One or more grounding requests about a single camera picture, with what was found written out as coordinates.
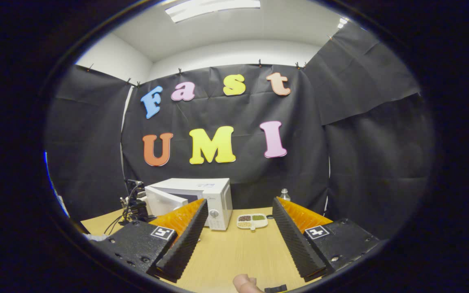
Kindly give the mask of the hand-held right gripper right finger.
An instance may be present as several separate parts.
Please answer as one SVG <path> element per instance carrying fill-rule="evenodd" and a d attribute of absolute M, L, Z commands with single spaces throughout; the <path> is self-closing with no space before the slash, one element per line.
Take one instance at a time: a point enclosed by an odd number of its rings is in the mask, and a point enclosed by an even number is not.
<path fill-rule="evenodd" d="M 350 219 L 332 221 L 279 197 L 272 202 L 272 216 L 306 282 L 352 265 L 380 243 Z"/>

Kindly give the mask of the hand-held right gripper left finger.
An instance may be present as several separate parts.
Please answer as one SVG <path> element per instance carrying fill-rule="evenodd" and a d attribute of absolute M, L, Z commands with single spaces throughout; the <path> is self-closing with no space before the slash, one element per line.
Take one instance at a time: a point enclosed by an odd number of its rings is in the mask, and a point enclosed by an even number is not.
<path fill-rule="evenodd" d="M 128 268 L 176 282 L 190 261 L 207 215 L 207 201 L 198 199 L 149 222 L 131 221 L 92 243 Z"/>

